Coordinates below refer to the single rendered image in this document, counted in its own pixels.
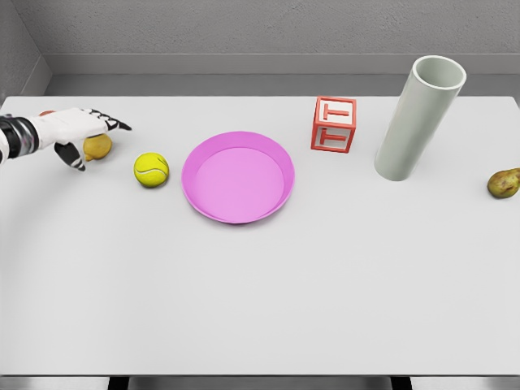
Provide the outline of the yellow lemon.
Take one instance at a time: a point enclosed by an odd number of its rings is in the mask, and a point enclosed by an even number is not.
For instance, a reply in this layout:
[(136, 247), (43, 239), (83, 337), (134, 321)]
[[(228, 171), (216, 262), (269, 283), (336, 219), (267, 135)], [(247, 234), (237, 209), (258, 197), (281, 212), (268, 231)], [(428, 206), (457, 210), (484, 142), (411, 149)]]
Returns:
[(84, 140), (83, 151), (86, 161), (105, 158), (111, 151), (112, 140), (106, 134), (91, 136)]

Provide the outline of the red letter block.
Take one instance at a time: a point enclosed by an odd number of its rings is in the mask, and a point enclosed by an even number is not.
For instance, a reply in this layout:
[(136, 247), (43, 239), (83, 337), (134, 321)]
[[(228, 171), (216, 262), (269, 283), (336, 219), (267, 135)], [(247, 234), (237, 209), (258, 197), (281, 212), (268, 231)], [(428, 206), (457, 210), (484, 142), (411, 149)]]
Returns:
[(318, 96), (310, 148), (347, 154), (353, 143), (356, 128), (356, 99)]

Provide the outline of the grey cylindrical cup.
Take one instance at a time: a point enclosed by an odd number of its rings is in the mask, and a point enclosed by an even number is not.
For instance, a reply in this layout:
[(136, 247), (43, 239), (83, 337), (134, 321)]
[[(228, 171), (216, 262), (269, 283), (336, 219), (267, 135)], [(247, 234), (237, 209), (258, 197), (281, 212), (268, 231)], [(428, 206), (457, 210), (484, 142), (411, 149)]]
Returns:
[(375, 156), (378, 174), (391, 181), (410, 177), (466, 78), (451, 58), (427, 55), (414, 61)]

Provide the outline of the yellow tennis ball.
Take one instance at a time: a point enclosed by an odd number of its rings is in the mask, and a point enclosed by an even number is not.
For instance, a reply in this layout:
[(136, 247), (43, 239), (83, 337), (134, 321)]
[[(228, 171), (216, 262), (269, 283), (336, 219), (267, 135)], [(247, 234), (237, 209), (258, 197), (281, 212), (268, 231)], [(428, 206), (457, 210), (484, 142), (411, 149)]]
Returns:
[(144, 153), (135, 160), (133, 174), (144, 187), (155, 188), (167, 181), (169, 165), (161, 154)]

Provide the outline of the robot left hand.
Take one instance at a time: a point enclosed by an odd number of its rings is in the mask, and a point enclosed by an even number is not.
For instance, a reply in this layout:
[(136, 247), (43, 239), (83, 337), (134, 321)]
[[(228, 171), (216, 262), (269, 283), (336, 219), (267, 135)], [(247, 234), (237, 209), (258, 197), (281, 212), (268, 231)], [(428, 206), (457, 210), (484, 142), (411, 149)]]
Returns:
[(71, 108), (58, 110), (28, 120), (36, 130), (38, 150), (50, 145), (55, 153), (69, 166), (78, 171), (85, 170), (76, 141), (105, 134), (114, 129), (131, 131), (126, 123), (99, 110)]

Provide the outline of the pink plate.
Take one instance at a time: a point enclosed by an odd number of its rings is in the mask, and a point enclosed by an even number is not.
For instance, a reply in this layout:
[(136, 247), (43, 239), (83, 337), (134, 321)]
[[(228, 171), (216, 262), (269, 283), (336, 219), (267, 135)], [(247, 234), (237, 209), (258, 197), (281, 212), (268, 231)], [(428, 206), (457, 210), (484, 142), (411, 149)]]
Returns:
[(206, 217), (231, 224), (252, 223), (288, 200), (296, 172), (288, 152), (256, 132), (225, 132), (189, 154), (181, 172), (184, 195)]

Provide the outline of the green-brown pear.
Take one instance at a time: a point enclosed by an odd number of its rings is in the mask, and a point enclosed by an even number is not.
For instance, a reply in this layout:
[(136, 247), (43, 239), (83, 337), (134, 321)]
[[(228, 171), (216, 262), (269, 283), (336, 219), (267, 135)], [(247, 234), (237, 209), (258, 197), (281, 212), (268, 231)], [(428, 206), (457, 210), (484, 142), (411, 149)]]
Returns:
[(488, 192), (495, 198), (509, 198), (520, 189), (520, 167), (494, 173), (487, 182)]

